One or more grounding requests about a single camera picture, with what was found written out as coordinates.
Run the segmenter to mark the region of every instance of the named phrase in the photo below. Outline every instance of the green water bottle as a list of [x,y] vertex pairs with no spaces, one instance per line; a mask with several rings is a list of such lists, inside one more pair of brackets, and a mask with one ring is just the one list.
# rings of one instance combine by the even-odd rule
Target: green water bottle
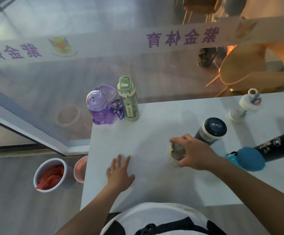
[[139,108],[135,85],[129,76],[122,76],[117,85],[118,94],[124,109],[124,115],[128,121],[139,119]]

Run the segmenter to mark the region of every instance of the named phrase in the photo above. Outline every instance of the tabletop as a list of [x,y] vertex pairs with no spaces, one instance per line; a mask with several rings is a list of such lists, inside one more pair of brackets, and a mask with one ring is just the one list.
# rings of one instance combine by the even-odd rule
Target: tabletop
[[[192,136],[210,117],[222,119],[227,133],[211,147],[218,155],[254,147],[284,134],[284,92],[262,94],[262,110],[234,123],[228,112],[241,96],[139,104],[140,119],[93,125],[83,186],[81,209],[106,185],[106,169],[118,154],[131,155],[128,174],[132,186],[116,199],[111,212],[121,212],[143,202],[171,202],[191,207],[242,203],[208,171],[176,167],[167,147],[171,137]],[[268,162],[257,178],[284,193],[284,158]]]

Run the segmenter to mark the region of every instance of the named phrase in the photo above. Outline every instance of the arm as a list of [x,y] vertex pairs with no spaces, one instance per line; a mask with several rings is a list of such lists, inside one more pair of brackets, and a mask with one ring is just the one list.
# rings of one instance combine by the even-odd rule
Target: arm
[[186,150],[179,166],[210,171],[238,196],[270,234],[284,234],[284,193],[219,157],[206,143],[189,134],[170,142],[177,142]]
[[118,195],[133,183],[135,176],[128,176],[127,168],[130,156],[124,165],[120,165],[120,155],[113,159],[112,165],[106,170],[107,185],[85,206],[75,217],[64,225],[56,235],[99,235],[107,215]]

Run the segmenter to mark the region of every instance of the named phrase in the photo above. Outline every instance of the hand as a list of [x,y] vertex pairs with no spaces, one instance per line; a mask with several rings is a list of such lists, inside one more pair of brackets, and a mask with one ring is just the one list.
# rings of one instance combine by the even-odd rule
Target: hand
[[112,160],[110,168],[107,168],[107,186],[116,189],[119,193],[128,189],[135,179],[135,175],[128,176],[127,169],[130,161],[130,156],[124,161],[121,166],[120,155]]
[[210,166],[217,164],[223,158],[215,154],[211,147],[189,134],[181,138],[171,138],[169,142],[176,142],[185,148],[186,156],[179,161],[180,167],[192,167],[196,170],[209,170]]

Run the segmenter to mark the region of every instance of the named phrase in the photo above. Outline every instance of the banner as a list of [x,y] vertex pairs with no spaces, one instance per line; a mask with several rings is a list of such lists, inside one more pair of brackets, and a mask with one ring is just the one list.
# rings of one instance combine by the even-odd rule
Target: banner
[[0,41],[0,65],[284,41],[284,16]]

